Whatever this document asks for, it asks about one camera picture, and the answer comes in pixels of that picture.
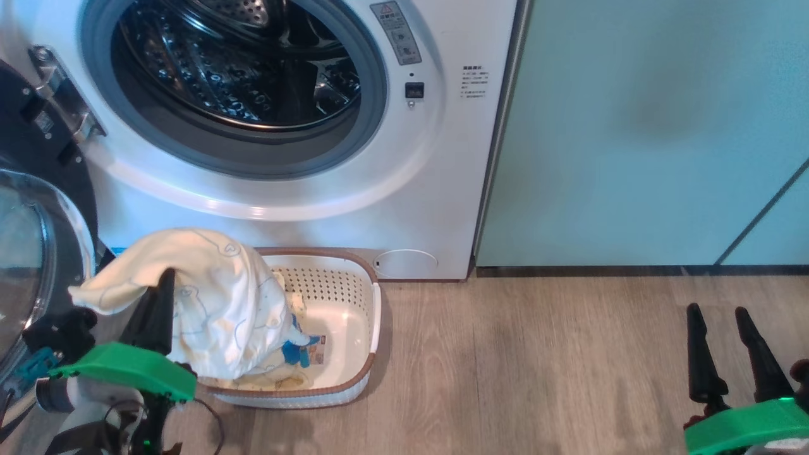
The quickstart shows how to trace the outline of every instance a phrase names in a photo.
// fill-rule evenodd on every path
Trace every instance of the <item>laundry basket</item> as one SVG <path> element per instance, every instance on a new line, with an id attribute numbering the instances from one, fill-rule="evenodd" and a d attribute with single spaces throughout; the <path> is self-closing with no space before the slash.
<path id="1" fill-rule="evenodd" d="M 198 389 L 224 402 L 271 409 L 338 406 L 368 385 L 379 342 L 382 293 L 366 262 L 352 254 L 304 249 L 257 249 L 285 279 L 287 292 L 303 296 L 306 333 L 325 335 L 324 362 L 305 368 L 306 389 L 276 390 L 261 376 L 237 381 L 200 378 Z"/>

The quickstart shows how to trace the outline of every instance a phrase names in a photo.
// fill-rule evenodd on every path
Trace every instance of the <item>light blue cabinet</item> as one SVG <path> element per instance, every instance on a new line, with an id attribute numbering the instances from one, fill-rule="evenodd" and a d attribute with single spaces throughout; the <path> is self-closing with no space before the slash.
<path id="1" fill-rule="evenodd" d="M 722 264 L 809 264 L 809 173 L 784 193 Z"/>
<path id="2" fill-rule="evenodd" d="M 477 265 L 713 264 L 807 158 L 808 20 L 535 0 Z"/>

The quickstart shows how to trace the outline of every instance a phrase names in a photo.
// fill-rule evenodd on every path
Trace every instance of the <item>stainless steel drum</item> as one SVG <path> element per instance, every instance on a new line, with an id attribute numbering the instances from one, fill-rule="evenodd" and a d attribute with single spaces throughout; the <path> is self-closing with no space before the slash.
<path id="1" fill-rule="evenodd" d="M 340 42 L 286 0 L 137 0 L 121 17 L 127 52 L 165 94 L 252 130 L 312 127 L 358 102 Z"/>

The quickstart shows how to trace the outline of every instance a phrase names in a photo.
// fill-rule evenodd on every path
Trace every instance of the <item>white cloth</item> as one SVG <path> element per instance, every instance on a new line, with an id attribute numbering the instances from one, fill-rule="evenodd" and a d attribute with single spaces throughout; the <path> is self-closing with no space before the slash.
<path id="1" fill-rule="evenodd" d="M 168 358 L 190 364 L 199 376 L 236 379 L 277 357 L 285 341 L 309 342 L 292 326 L 284 290 L 261 255 L 219 232 L 150 234 L 69 292 L 78 306 L 114 314 L 156 286 L 170 267 L 176 277 Z"/>

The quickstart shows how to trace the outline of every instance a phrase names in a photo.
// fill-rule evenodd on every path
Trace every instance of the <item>wooden floor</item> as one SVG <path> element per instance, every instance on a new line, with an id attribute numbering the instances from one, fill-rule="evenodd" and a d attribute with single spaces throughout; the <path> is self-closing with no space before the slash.
<path id="1" fill-rule="evenodd" d="M 729 404 L 752 403 L 733 309 L 746 306 L 782 367 L 809 356 L 808 277 L 472 279 L 383 286 L 383 339 L 354 404 L 267 411 L 214 406 L 224 454 L 684 453 L 685 305 L 702 306 Z M 0 446 L 42 453 L 58 419 L 33 416 Z M 213 453 L 197 404 L 167 447 Z"/>

